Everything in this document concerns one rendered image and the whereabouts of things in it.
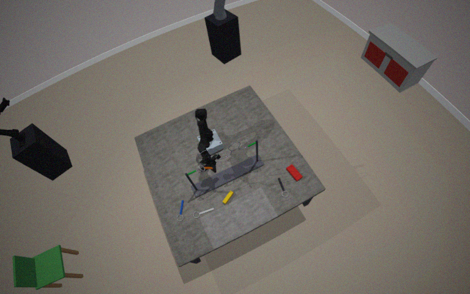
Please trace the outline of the yellow rectangular block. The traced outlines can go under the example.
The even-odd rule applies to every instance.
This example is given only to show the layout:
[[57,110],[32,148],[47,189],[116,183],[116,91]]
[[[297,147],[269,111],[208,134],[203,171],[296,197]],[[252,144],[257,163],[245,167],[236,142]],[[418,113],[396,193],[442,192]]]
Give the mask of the yellow rectangular block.
[[226,204],[233,194],[234,194],[233,191],[229,191],[228,195],[225,197],[225,199],[222,202]]

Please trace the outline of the red rectangular block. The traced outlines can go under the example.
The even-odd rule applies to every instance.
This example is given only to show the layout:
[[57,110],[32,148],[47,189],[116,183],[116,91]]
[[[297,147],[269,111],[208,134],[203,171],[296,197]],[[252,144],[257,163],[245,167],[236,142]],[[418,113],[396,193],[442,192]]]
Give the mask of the red rectangular block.
[[288,168],[286,168],[290,174],[292,174],[292,177],[298,181],[300,180],[301,178],[303,178],[303,176],[297,171],[297,169],[292,165],[290,165]]

